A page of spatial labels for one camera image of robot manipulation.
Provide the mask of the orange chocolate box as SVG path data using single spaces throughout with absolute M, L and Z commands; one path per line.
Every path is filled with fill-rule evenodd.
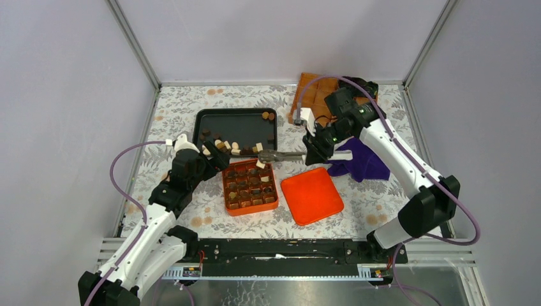
M 269 176 L 269 182 L 261 177 Z M 279 206 L 274 171 L 270 164 L 258 167 L 257 159 L 230 164 L 222 171 L 225 210 L 237 217 L 274 210 Z

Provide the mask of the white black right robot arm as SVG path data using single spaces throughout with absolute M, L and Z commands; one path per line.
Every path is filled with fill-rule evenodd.
M 340 159 L 335 146 L 357 138 L 382 160 L 409 199 L 397 217 L 367 235 L 366 254 L 371 261 L 381 263 L 399 243 L 424 236 L 455 216 L 458 180 L 441 176 L 402 144 L 376 104 L 358 104 L 345 88 L 328 95 L 325 102 L 335 118 L 326 126 L 318 123 L 309 107 L 297 110 L 295 123 L 306 125 L 302 139 L 307 148 L 305 164 Z

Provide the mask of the metal tongs white handle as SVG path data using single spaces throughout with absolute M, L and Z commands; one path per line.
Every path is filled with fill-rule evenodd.
M 351 161 L 353 153 L 350 150 L 335 151 L 330 157 L 309 156 L 305 152 L 279 152 L 276 150 L 263 149 L 258 153 L 258 160 L 261 163 L 269 164 L 281 161 L 302 161 L 306 166 L 312 164 L 326 163 L 328 161 Z

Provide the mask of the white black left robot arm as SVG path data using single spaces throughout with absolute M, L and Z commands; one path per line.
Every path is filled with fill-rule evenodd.
M 142 218 L 97 272 L 81 276 L 78 292 L 82 305 L 140 305 L 152 285 L 174 263 L 196 258 L 198 235 L 176 222 L 191 203 L 198 185 L 228 168 L 230 156 L 212 142 L 204 143 L 208 150 L 204 154 L 185 135 L 163 144 L 174 150 L 166 179 L 154 188 L 146 207 L 120 192 L 140 209 Z

